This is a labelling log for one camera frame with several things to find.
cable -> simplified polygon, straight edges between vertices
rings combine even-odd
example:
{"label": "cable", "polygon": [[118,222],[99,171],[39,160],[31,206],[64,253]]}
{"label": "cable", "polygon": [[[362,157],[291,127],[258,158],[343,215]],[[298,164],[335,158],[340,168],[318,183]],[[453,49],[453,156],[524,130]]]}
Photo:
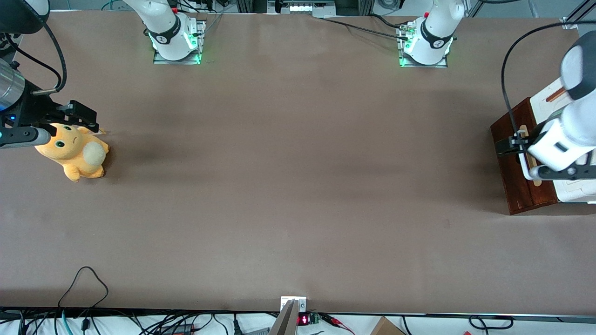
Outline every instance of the cable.
{"label": "cable", "polygon": [[341,328],[341,329],[345,329],[345,330],[349,331],[350,333],[352,333],[352,335],[356,335],[356,334],[355,334],[355,333],[354,333],[354,332],[353,332],[353,331],[352,331],[350,328],[348,328],[348,327],[347,327],[347,326],[345,326],[345,325],[341,325],[341,326],[340,326],[340,328]]}
{"label": "cable", "polygon": [[18,45],[13,41],[13,39],[10,37],[9,34],[5,33],[4,38],[7,40],[8,44],[10,44],[10,46],[13,47],[19,54],[29,58],[30,60],[36,62],[37,64],[41,65],[42,67],[50,70],[53,74],[55,74],[56,78],[58,78],[58,83],[56,85],[57,86],[60,85],[60,83],[62,82],[62,76],[60,76],[60,74],[58,73],[58,71],[56,71],[55,68],[47,65],[46,63],[42,62],[41,60],[38,60],[37,58],[31,56],[30,54],[24,52],[21,48],[18,47]]}
{"label": "cable", "polygon": [[[477,326],[475,325],[472,320],[478,320],[480,321],[480,323],[482,324],[482,326]],[[470,323],[470,326],[478,329],[478,330],[484,330],[486,332],[486,335],[489,335],[488,331],[489,330],[506,330],[509,329],[511,327],[513,327],[513,318],[509,318],[510,323],[506,326],[503,327],[488,327],[486,325],[486,323],[484,322],[484,320],[482,320],[481,317],[479,317],[478,315],[470,315],[470,317],[468,318],[468,322]]]}
{"label": "cable", "polygon": [[54,33],[52,33],[52,30],[49,28],[48,24],[45,22],[45,20],[39,16],[39,14],[33,9],[33,7],[31,7],[31,5],[29,5],[29,3],[26,0],[20,0],[21,3],[23,5],[25,5],[25,7],[27,7],[29,9],[29,11],[33,14],[33,16],[35,16],[35,18],[43,24],[45,31],[48,32],[49,38],[52,39],[52,43],[54,44],[54,47],[56,48],[56,52],[58,52],[58,58],[60,59],[60,65],[62,65],[62,80],[57,84],[57,86],[54,86],[54,89],[50,89],[50,90],[41,90],[41,91],[36,91],[38,92],[38,94],[52,94],[52,93],[56,93],[56,92],[60,92],[64,86],[66,85],[66,61],[64,60],[64,54],[62,53],[62,49],[60,48],[60,45],[58,44],[58,41],[56,40],[56,36],[54,36]]}
{"label": "cable", "polygon": [[193,7],[193,6],[191,6],[191,4],[190,4],[190,3],[188,3],[188,1],[187,1],[187,0],[182,0],[182,1],[184,1],[184,4],[183,4],[183,3],[181,3],[181,2],[180,2],[180,1],[178,1],[178,0],[172,0],[172,1],[173,1],[175,4],[178,4],[178,5],[180,5],[180,7],[187,7],[187,8],[190,8],[190,9],[194,10],[194,11],[195,11],[195,12],[197,12],[197,13],[200,13],[199,11],[210,11],[210,12],[212,12],[212,13],[217,13],[217,12],[216,12],[215,10],[213,10],[213,9],[209,9],[209,8],[196,8],[196,7]]}
{"label": "cable", "polygon": [[511,2],[517,2],[517,1],[521,1],[521,0],[478,0],[478,2],[484,2],[485,4],[495,4],[495,5],[509,4]]}
{"label": "cable", "polygon": [[406,333],[408,333],[408,335],[412,335],[412,333],[410,333],[410,330],[408,328],[408,323],[406,322],[405,315],[402,315],[402,320],[403,320],[403,327],[406,329]]}
{"label": "cable", "polygon": [[95,328],[97,335],[101,335],[100,330],[97,329],[97,325],[95,324],[95,319],[93,319],[93,315],[91,315],[91,323],[93,323],[93,328]]}
{"label": "cable", "polygon": [[[503,99],[505,100],[505,106],[507,107],[507,113],[509,114],[509,118],[511,119],[511,125],[513,127],[513,131],[514,134],[517,134],[517,132],[519,131],[519,128],[517,127],[515,118],[513,116],[513,110],[511,109],[511,103],[509,102],[509,97],[507,96],[507,90],[505,89],[505,67],[507,65],[507,60],[509,59],[509,55],[511,55],[511,52],[513,51],[513,49],[516,47],[517,44],[519,44],[519,42],[521,42],[524,38],[540,32],[542,30],[545,29],[549,29],[549,28],[553,28],[553,27],[560,27],[560,26],[566,26],[566,25],[573,25],[573,24],[596,24],[596,20],[586,20],[586,21],[571,21],[571,22],[556,22],[556,23],[551,23],[551,24],[547,24],[535,29],[530,30],[529,32],[525,33],[524,35],[522,35],[521,37],[519,37],[515,42],[513,42],[513,44],[509,47],[509,50],[507,51],[507,53],[505,54],[505,58],[503,59],[503,65],[501,67],[501,90],[503,92]],[[523,144],[523,142],[520,142],[520,146],[521,146],[521,152],[525,152],[526,148],[525,145]]]}
{"label": "cable", "polygon": [[97,279],[97,281],[100,282],[101,285],[103,285],[103,287],[105,288],[105,294],[104,296],[98,300],[96,303],[94,303],[93,305],[91,305],[91,307],[89,307],[88,309],[94,308],[97,306],[97,304],[99,304],[100,302],[104,301],[104,299],[108,296],[110,290],[108,289],[108,285],[106,285],[103,280],[101,280],[99,278],[99,276],[97,275],[97,272],[95,272],[95,270],[93,270],[92,267],[90,266],[82,266],[74,275],[74,279],[73,282],[70,283],[69,289],[66,290],[66,292],[64,292],[64,294],[62,294],[62,296],[60,297],[60,300],[58,300],[58,308],[62,308],[62,306],[60,305],[60,303],[62,302],[62,299],[64,299],[64,297],[66,297],[66,295],[70,292],[70,290],[73,288],[73,286],[75,285],[76,279],[79,276],[80,272],[83,271],[83,269],[89,269],[91,270],[91,272],[93,272],[93,275],[95,276],[95,279]]}
{"label": "cable", "polygon": [[116,1],[121,1],[121,0],[109,0],[109,1],[108,1],[108,2],[106,2],[106,3],[105,3],[103,6],[101,6],[101,8],[100,8],[100,11],[104,10],[104,8],[105,8],[105,7],[107,7],[108,5],[111,5],[111,4],[113,4],[113,3],[114,3],[114,2],[116,2]]}
{"label": "cable", "polygon": [[223,323],[219,322],[219,320],[215,317],[215,314],[212,314],[213,319],[215,320],[215,322],[217,322],[218,324],[222,325],[223,329],[225,329],[225,335],[229,335],[228,334],[228,327],[226,327]]}
{"label": "cable", "polygon": [[70,330],[69,324],[66,322],[66,313],[64,310],[62,310],[62,323],[64,324],[64,328],[66,328],[66,332],[69,335],[74,335],[72,330]]}
{"label": "cable", "polygon": [[219,15],[213,20],[213,22],[211,22],[211,24],[209,25],[209,27],[207,27],[207,29],[205,29],[205,32],[203,33],[203,35],[206,35],[207,32],[209,31],[209,29],[211,29],[211,27],[218,21],[221,19],[222,15],[224,14],[224,12],[228,10],[228,7],[222,9],[221,13],[219,13]]}
{"label": "cable", "polygon": [[371,13],[371,14],[370,14],[370,16],[372,16],[372,17],[376,17],[377,19],[381,20],[381,21],[382,21],[384,24],[386,24],[386,25],[390,26],[391,28],[395,28],[395,29],[399,29],[399,27],[400,27],[401,25],[403,25],[403,24],[406,24],[406,23],[408,23],[408,22],[409,22],[409,21],[405,21],[405,22],[402,22],[402,23],[393,24],[393,23],[391,23],[391,22],[389,22],[389,21],[385,20],[385,18],[384,18],[384,17],[382,17],[381,15],[377,15],[377,14]]}
{"label": "cable", "polygon": [[401,39],[401,40],[404,40],[404,41],[407,41],[408,40],[408,38],[405,37],[405,36],[398,36],[398,35],[391,35],[391,34],[388,34],[388,33],[381,33],[381,32],[377,32],[375,30],[371,30],[371,29],[366,29],[366,28],[354,26],[353,24],[339,22],[339,21],[335,21],[335,20],[330,20],[328,18],[321,18],[321,20],[327,21],[327,22],[333,22],[333,23],[341,24],[341,25],[346,26],[346,27],[350,27],[350,28],[362,30],[364,32],[373,33],[373,34],[377,34],[377,35],[381,35],[381,36],[387,36],[387,37],[391,37],[391,38]]}

green wire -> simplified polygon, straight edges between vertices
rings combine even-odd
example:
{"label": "green wire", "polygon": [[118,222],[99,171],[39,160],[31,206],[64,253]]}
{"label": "green wire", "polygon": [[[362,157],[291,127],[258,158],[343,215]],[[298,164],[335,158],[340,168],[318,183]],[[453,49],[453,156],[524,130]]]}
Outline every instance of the green wire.
{"label": "green wire", "polygon": [[62,311],[62,322],[64,323],[64,328],[66,328],[66,332],[69,335],[74,335],[73,332],[70,330],[69,324],[66,322],[66,314]]}

black cable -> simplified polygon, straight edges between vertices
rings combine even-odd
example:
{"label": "black cable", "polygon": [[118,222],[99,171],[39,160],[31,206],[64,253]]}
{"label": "black cable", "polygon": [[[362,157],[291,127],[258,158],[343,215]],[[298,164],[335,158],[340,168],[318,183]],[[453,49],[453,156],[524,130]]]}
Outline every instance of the black cable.
{"label": "black cable", "polygon": [[327,22],[333,22],[333,23],[341,24],[341,25],[346,26],[346,27],[350,27],[350,28],[362,30],[363,32],[368,32],[368,33],[373,33],[373,34],[377,34],[377,35],[381,35],[381,36],[387,36],[387,37],[391,37],[391,38],[401,39],[401,40],[404,40],[404,41],[407,41],[408,40],[408,38],[405,37],[405,36],[398,36],[398,35],[391,35],[391,34],[388,34],[388,33],[381,33],[381,32],[377,32],[375,30],[371,30],[371,29],[366,29],[366,28],[363,28],[363,27],[354,26],[353,24],[339,22],[339,21],[335,21],[335,20],[330,20],[328,18],[322,18],[321,20],[327,21]]}
{"label": "black cable", "polygon": [[485,4],[509,4],[511,2],[517,2],[521,0],[478,0],[478,2],[484,2]]}
{"label": "black cable", "polygon": [[223,329],[225,329],[225,335],[229,335],[228,334],[228,327],[226,327],[223,323],[219,322],[219,320],[215,317],[215,314],[213,315],[213,319],[215,320],[215,322],[217,322],[218,324],[222,325]]}
{"label": "black cable", "polygon": [[93,315],[91,315],[91,323],[93,324],[93,328],[95,328],[97,335],[101,335],[100,330],[97,329],[97,325],[95,324],[95,319],[93,319]]}
{"label": "black cable", "polygon": [[377,14],[371,13],[371,14],[370,14],[370,16],[372,16],[372,17],[376,17],[377,19],[381,20],[381,21],[382,21],[384,24],[386,24],[386,25],[390,26],[391,28],[395,28],[395,29],[399,29],[399,27],[400,27],[402,24],[406,24],[406,23],[408,23],[408,22],[409,22],[409,21],[406,21],[406,22],[402,22],[402,23],[393,24],[393,23],[391,23],[391,22],[389,22],[389,21],[385,20],[385,18],[384,18],[384,17],[382,17],[381,15],[377,15]]}
{"label": "black cable", "polygon": [[[475,325],[472,320],[478,320],[480,321],[480,323],[482,324],[482,326],[477,326]],[[470,326],[478,329],[478,330],[484,330],[486,332],[486,335],[489,335],[488,331],[489,330],[506,330],[509,329],[511,327],[513,327],[513,318],[509,318],[509,324],[505,325],[503,327],[488,327],[486,325],[486,323],[484,322],[484,320],[482,320],[481,317],[479,317],[478,315],[470,315],[470,317],[468,318],[468,322],[470,323]]]}
{"label": "black cable", "polygon": [[116,1],[121,1],[121,0],[109,0],[108,2],[106,2],[103,6],[101,6],[100,11],[104,10],[105,7],[107,7],[110,4],[113,4]]}
{"label": "black cable", "polygon": [[56,309],[54,312],[54,334],[58,335],[58,312],[60,312],[60,308]]}
{"label": "black cable", "polygon": [[53,74],[56,75],[56,78],[58,78],[58,83],[56,83],[56,86],[60,86],[60,83],[62,82],[62,76],[60,76],[60,74],[58,73],[58,71],[56,71],[55,68],[47,65],[46,63],[42,62],[41,60],[38,60],[37,58],[31,56],[30,54],[24,52],[21,48],[18,47],[18,45],[13,41],[13,39],[10,38],[9,34],[4,34],[4,38],[6,38],[8,44],[10,44],[10,46],[12,48],[14,48],[19,54],[29,58],[30,60],[36,62],[37,64],[41,65],[42,67],[50,70]]}
{"label": "black cable", "polygon": [[33,9],[33,7],[31,7],[31,5],[29,5],[27,1],[21,0],[21,3],[29,9],[29,11],[33,14],[33,16],[35,16],[35,18],[40,23],[43,24],[45,31],[48,32],[49,38],[52,39],[52,43],[54,44],[54,47],[58,52],[58,58],[60,59],[60,65],[62,66],[62,80],[60,81],[60,84],[57,84],[57,86],[54,87],[54,90],[56,92],[60,92],[66,85],[66,61],[64,60],[64,54],[62,53],[62,49],[60,48],[60,45],[56,40],[56,36],[54,36],[54,33],[52,33],[52,30],[49,28],[45,20],[41,16],[39,16],[39,14]]}
{"label": "black cable", "polygon": [[[519,128],[517,127],[517,123],[513,116],[513,109],[511,109],[511,103],[509,102],[509,96],[507,95],[507,90],[505,89],[505,66],[507,65],[507,60],[509,59],[509,55],[513,51],[513,48],[515,48],[516,45],[519,44],[519,42],[521,42],[524,38],[526,38],[534,33],[545,30],[545,29],[566,26],[568,24],[596,24],[596,20],[557,22],[557,23],[546,24],[544,26],[532,29],[529,32],[522,35],[521,37],[519,37],[515,42],[513,42],[513,44],[509,47],[509,50],[505,54],[505,58],[503,59],[503,65],[501,67],[501,90],[503,92],[503,99],[505,99],[505,106],[507,107],[507,113],[509,114],[509,118],[511,120],[511,125],[513,127],[514,134],[516,134],[516,135],[517,135],[517,132],[519,131]],[[525,145],[521,142],[520,146],[521,146],[521,152],[525,152],[526,151]]]}
{"label": "black cable", "polygon": [[82,266],[82,267],[81,267],[81,268],[80,268],[80,269],[79,269],[79,270],[76,272],[76,274],[74,275],[73,282],[72,282],[72,283],[70,283],[69,289],[68,289],[68,290],[66,290],[66,292],[64,292],[64,294],[62,294],[62,296],[60,297],[60,300],[58,300],[58,308],[62,308],[62,306],[60,306],[60,303],[62,302],[62,299],[64,299],[64,297],[66,297],[66,295],[67,295],[67,294],[70,292],[70,290],[73,288],[73,286],[75,285],[76,279],[78,278],[78,276],[79,276],[80,272],[81,272],[81,271],[83,271],[83,269],[89,269],[89,270],[91,270],[91,272],[93,272],[93,275],[95,276],[95,279],[97,279],[97,281],[99,281],[99,282],[100,282],[100,284],[101,284],[101,285],[104,287],[104,289],[105,289],[105,294],[104,294],[104,296],[103,296],[103,297],[102,297],[100,300],[98,300],[96,303],[94,303],[93,305],[91,305],[91,307],[89,307],[88,309],[92,309],[92,308],[96,307],[96,306],[97,306],[97,304],[99,304],[100,302],[104,301],[104,299],[105,299],[105,298],[108,296],[108,294],[110,293],[110,290],[108,289],[108,285],[106,285],[106,284],[103,282],[103,280],[101,280],[101,279],[99,278],[99,276],[97,275],[97,272],[95,272],[95,270],[93,270],[93,268],[92,268],[92,267],[90,267],[90,266]]}
{"label": "black cable", "polygon": [[403,327],[406,328],[406,332],[408,333],[408,335],[412,335],[412,333],[410,333],[410,330],[408,328],[408,323],[406,322],[406,317],[404,315],[402,315],[402,320],[403,320]]}
{"label": "black cable", "polygon": [[173,1],[175,4],[178,4],[178,5],[180,5],[180,7],[187,7],[187,8],[190,8],[190,9],[194,10],[194,11],[195,11],[195,12],[197,12],[197,13],[200,13],[199,11],[209,11],[209,12],[211,12],[211,13],[217,13],[217,11],[215,11],[215,10],[213,10],[213,9],[209,9],[209,8],[196,8],[196,7],[193,7],[193,6],[191,6],[191,4],[189,4],[189,3],[188,3],[188,1],[187,1],[187,0],[182,0],[182,1],[184,1],[184,4],[183,4],[183,3],[181,3],[181,2],[180,2],[180,1],[178,1],[178,0],[172,0],[172,1]]}

white floor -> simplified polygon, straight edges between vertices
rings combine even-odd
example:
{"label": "white floor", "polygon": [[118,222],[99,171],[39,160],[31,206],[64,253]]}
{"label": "white floor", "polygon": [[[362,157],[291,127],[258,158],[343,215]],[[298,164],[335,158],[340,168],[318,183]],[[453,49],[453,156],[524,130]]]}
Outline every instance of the white floor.
{"label": "white floor", "polygon": [[[219,314],[217,319],[225,325],[228,335],[234,334],[231,314]],[[342,323],[350,327],[356,335],[369,335],[380,317],[368,315],[335,315]],[[143,326],[158,322],[163,317],[139,317]],[[194,325],[202,327],[208,320],[209,315],[200,315]],[[401,317],[388,317],[392,323],[405,333]],[[74,335],[80,335],[81,318],[76,320],[67,319],[70,329]],[[472,335],[485,335],[484,331],[476,330],[469,325],[465,318],[427,318],[408,317],[408,327],[412,335],[463,335],[469,331]],[[238,323],[243,333],[269,328],[273,325],[275,318],[267,314],[238,314]],[[95,322],[101,335],[136,335],[141,332],[131,320],[125,317],[98,317]],[[508,321],[488,320],[488,326],[503,326]],[[61,320],[58,320],[58,334],[67,335]],[[34,327],[30,327],[28,334],[33,333]],[[18,334],[18,321],[0,325],[0,334]],[[323,335],[350,335],[345,330],[332,327],[324,322],[319,324],[298,327],[297,335],[311,335],[324,331]],[[490,335],[592,335],[596,333],[596,324],[575,324],[569,322],[539,322],[539,321],[516,321],[508,330],[491,330]],[[54,321],[46,320],[39,328],[38,335],[54,334]],[[97,332],[91,326],[86,332],[87,335],[96,335]],[[226,335],[224,328],[212,321],[207,327],[200,330],[198,335]]]}

plush toy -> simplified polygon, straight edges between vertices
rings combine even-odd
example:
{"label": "plush toy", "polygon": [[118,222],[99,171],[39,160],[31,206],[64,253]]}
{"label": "plush toy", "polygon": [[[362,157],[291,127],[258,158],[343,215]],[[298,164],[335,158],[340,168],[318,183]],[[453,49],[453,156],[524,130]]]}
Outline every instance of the plush toy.
{"label": "plush toy", "polygon": [[105,154],[110,147],[91,135],[85,127],[52,123],[56,127],[56,136],[49,143],[35,148],[45,157],[64,167],[64,174],[70,180],[78,182],[80,177],[101,178],[104,176]]}

